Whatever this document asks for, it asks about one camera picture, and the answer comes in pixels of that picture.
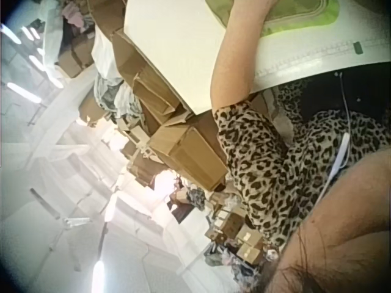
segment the white board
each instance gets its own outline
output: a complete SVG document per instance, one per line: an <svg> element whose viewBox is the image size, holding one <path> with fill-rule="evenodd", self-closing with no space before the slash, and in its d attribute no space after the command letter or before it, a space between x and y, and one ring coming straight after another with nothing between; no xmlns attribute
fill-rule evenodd
<svg viewBox="0 0 391 293"><path fill-rule="evenodd" d="M211 109L211 75L225 28L205 0L132 0L126 8L124 31L196 114ZM387 16L353 0L341 0L333 24L260 40L253 90L390 61L389 35ZM355 53L355 42L360 42L363 54Z"/></svg>

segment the white wire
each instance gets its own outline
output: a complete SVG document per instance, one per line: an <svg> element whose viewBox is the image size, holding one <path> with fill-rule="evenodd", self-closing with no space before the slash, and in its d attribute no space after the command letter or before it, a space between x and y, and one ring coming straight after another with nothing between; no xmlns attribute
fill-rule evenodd
<svg viewBox="0 0 391 293"><path fill-rule="evenodd" d="M339 74L340 85L341 85L341 92L342 92L343 104L345 105L346 116L348 117L349 135L350 135L350 137L351 137L351 136L352 136L352 133L351 133L350 113L349 113L348 103L346 102L345 89L344 89L344 87L343 87L343 79L342 79L342 76L343 76L343 73L341 72L341 73ZM351 149L351 144L350 144L350 142L349 142L348 154L347 154L347 156L346 156L346 159L345 159L344 163L343 163L342 166L340 167L340 169L346 167L346 165L347 165L347 163L348 163L348 160L349 160L349 157L350 157L350 149Z"/></svg>

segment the leopard print clothing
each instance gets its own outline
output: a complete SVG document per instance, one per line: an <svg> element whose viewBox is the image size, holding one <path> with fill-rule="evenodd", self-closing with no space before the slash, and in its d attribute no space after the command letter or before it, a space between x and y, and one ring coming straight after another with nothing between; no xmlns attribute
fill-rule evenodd
<svg viewBox="0 0 391 293"><path fill-rule="evenodd" d="M300 90L295 93L283 87L282 95L287 91L300 94ZM217 136L247 214L266 242L280 249L314 207L348 130L345 111L318 112L302 124L293 113L297 107L285 105L295 127L289 147L273 124L247 101L219 109L214 115ZM374 119L356 112L350 116L350 156L344 169L390 142L386 127Z"/></svg>

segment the green bag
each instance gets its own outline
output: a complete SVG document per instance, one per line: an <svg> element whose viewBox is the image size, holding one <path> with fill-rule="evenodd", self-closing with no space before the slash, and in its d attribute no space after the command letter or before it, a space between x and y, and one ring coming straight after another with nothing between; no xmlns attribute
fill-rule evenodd
<svg viewBox="0 0 391 293"><path fill-rule="evenodd" d="M234 0L206 0L209 8L225 27L233 2ZM280 0L270 11L261 36L290 29L324 26L333 23L338 14L338 0Z"/></svg>

